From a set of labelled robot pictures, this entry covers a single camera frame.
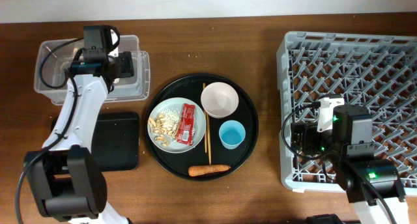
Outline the light blue cup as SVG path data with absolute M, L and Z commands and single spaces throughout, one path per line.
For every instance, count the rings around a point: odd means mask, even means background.
M 244 141 L 246 130 L 240 122 L 228 120 L 220 126 L 219 137 L 226 149 L 233 150 Z

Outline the wooden chopstick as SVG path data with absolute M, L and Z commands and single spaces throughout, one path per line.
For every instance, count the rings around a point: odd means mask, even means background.
M 205 87 L 206 87 L 206 83 L 203 83 L 203 90 L 205 89 Z M 203 108 L 203 113 L 204 113 L 205 121 L 206 121 L 204 143 L 205 143 L 205 153 L 207 153 L 208 152 L 208 145 L 207 145 L 207 114 L 206 114 L 206 111 L 204 110 L 204 108 Z
M 212 165 L 212 155 L 211 155 L 211 138 L 210 138 L 210 117 L 206 112 L 206 122 L 207 122 L 207 152 L 208 152 L 208 164 Z

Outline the red snack wrapper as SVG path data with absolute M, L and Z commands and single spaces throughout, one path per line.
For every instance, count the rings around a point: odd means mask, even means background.
M 176 140 L 178 143 L 192 145 L 192 130 L 194 127 L 195 106 L 183 104 L 181 119 L 177 129 Z

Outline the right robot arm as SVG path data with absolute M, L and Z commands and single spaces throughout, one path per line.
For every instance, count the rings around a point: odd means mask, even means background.
M 330 129 L 317 123 L 292 123 L 284 145 L 305 161 L 323 160 L 332 164 L 334 180 L 345 191 L 348 202 L 361 223 L 409 223 L 405 188 L 393 162 L 375 156 L 372 118 L 361 105 L 339 105 L 325 112 Z

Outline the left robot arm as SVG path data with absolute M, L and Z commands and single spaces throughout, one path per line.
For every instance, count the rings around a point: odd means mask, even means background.
M 121 41 L 110 25 L 86 26 L 84 46 L 65 70 L 67 94 L 41 150 L 28 152 L 16 188 L 15 210 L 22 220 L 20 192 L 28 180 L 41 216 L 69 223 L 130 223 L 108 203 L 106 179 L 94 162 L 91 143 L 98 114 L 121 68 L 109 54 Z

